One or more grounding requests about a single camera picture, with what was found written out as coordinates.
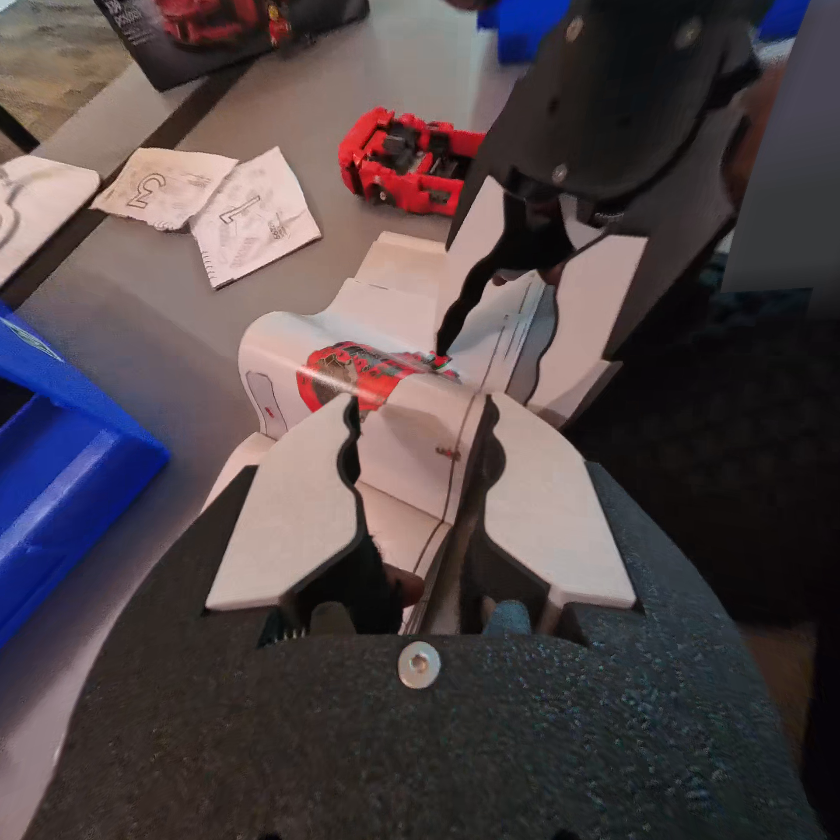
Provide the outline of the black toy set box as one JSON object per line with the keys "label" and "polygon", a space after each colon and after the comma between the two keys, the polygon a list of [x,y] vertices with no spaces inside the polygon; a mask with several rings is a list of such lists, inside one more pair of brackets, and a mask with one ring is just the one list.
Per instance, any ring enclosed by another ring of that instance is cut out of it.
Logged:
{"label": "black toy set box", "polygon": [[[267,1],[96,1],[157,91],[263,56],[270,47]],[[365,20],[368,1],[286,1],[293,38],[306,45]]]}

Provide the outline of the white instruction booklet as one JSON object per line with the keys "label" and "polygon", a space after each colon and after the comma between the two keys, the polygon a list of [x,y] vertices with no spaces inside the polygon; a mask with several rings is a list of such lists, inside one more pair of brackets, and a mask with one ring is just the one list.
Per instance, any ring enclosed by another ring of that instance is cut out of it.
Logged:
{"label": "white instruction booklet", "polygon": [[326,309],[273,311],[248,326],[238,371],[259,431],[228,458],[205,508],[288,430],[348,392],[360,407],[368,528],[386,563],[427,577],[455,525],[487,396],[527,408],[509,387],[547,286],[536,270],[490,283],[440,358],[431,348],[445,261],[440,243],[384,232]]}

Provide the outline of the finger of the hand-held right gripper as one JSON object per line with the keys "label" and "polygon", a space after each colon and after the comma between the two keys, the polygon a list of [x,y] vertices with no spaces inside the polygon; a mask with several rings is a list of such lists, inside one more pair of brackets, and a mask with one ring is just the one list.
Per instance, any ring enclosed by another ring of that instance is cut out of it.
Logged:
{"label": "finger of the hand-held right gripper", "polygon": [[491,279],[501,270],[519,268],[525,234],[525,202],[488,176],[447,246],[437,298],[436,354],[449,355]]}
{"label": "finger of the hand-held right gripper", "polygon": [[581,248],[542,292],[523,344],[523,401],[556,429],[593,404],[621,369],[606,348],[643,255],[644,237],[564,219]]}

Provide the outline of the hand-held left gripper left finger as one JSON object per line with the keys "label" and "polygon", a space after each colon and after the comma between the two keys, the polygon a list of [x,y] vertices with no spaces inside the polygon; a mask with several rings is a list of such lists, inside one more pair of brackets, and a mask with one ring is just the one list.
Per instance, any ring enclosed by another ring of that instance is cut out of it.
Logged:
{"label": "hand-held left gripper left finger", "polygon": [[210,612],[279,604],[368,534],[356,483],[360,407],[335,396],[263,455],[206,596]]}

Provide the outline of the torn white paper bag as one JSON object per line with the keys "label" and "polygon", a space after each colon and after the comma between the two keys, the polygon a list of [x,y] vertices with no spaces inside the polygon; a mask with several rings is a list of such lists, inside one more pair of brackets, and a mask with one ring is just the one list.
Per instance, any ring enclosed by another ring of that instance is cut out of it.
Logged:
{"label": "torn white paper bag", "polygon": [[140,148],[91,208],[178,232],[204,209],[237,165],[237,159],[218,154]]}

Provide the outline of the white printed paper bag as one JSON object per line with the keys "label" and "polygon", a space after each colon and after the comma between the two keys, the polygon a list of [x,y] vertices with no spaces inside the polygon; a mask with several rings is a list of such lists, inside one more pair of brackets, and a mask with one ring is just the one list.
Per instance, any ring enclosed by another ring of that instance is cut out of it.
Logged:
{"label": "white printed paper bag", "polygon": [[278,147],[237,164],[189,227],[214,290],[322,238]]}

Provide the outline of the red toy brick car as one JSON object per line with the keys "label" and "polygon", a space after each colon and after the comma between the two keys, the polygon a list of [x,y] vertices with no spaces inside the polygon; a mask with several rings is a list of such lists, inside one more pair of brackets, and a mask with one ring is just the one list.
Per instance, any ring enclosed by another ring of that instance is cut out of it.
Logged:
{"label": "red toy brick car", "polygon": [[486,134],[373,108],[339,145],[343,183],[373,206],[452,217]]}

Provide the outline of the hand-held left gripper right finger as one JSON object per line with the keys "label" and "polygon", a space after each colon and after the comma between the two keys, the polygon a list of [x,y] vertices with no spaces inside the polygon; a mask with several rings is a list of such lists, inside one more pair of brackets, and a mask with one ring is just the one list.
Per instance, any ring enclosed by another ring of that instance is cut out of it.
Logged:
{"label": "hand-held left gripper right finger", "polygon": [[482,424],[463,611],[486,599],[518,601],[530,613],[632,609],[634,586],[584,458],[506,394],[486,398]]}

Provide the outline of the blue divided plastic bin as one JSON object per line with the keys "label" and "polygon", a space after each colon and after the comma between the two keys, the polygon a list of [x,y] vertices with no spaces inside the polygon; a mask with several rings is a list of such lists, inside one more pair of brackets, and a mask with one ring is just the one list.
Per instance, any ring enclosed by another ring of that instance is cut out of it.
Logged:
{"label": "blue divided plastic bin", "polygon": [[4,304],[1,386],[5,646],[170,454]]}

